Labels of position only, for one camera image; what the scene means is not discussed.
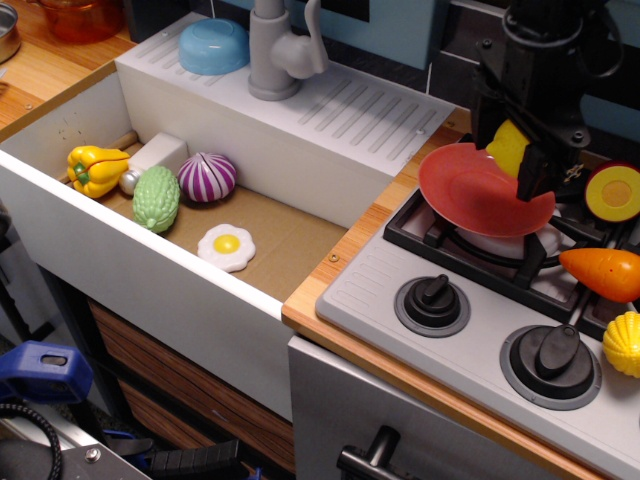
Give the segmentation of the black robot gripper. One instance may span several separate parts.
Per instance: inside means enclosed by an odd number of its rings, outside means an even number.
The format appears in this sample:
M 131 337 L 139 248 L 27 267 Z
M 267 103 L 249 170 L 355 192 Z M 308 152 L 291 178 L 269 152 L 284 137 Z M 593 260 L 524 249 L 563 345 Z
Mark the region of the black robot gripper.
M 486 148 L 507 119 L 529 139 L 517 177 L 519 200 L 556 192 L 582 173 L 579 155 L 590 134 L 580 110 L 587 84 L 578 59 L 581 36 L 581 30 L 560 37 L 516 30 L 501 41 L 476 43 L 473 142 Z

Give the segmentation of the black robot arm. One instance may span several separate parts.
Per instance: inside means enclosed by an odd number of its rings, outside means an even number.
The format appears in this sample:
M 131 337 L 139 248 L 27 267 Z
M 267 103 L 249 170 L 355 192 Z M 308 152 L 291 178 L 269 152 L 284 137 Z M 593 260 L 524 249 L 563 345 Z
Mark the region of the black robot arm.
M 476 45 L 472 136 L 484 149 L 505 121 L 524 135 L 516 196 L 530 201 L 580 172 L 591 141 L 582 98 L 621 68 L 624 45 L 604 1 L 514 1 L 502 31 L 503 40 Z

